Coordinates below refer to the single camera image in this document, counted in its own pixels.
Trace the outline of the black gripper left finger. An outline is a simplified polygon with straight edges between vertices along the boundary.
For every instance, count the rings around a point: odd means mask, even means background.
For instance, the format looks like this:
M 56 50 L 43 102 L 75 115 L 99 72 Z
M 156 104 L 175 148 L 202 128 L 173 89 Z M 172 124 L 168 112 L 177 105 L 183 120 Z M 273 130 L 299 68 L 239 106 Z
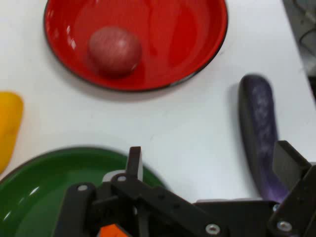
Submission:
M 70 186 L 56 222 L 55 237 L 95 237 L 115 224 L 133 237 L 227 237 L 228 226 L 211 214 L 162 188 L 151 187 L 142 171 L 140 147 L 131 147 L 124 173 L 96 187 Z

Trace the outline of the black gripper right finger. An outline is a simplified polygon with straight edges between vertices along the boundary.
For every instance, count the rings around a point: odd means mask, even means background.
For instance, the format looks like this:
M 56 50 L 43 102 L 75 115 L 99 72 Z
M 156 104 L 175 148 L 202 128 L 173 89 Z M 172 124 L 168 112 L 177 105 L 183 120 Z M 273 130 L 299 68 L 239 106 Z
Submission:
M 275 144 L 273 171 L 289 189 L 268 221 L 270 237 L 316 235 L 316 167 L 287 141 Z

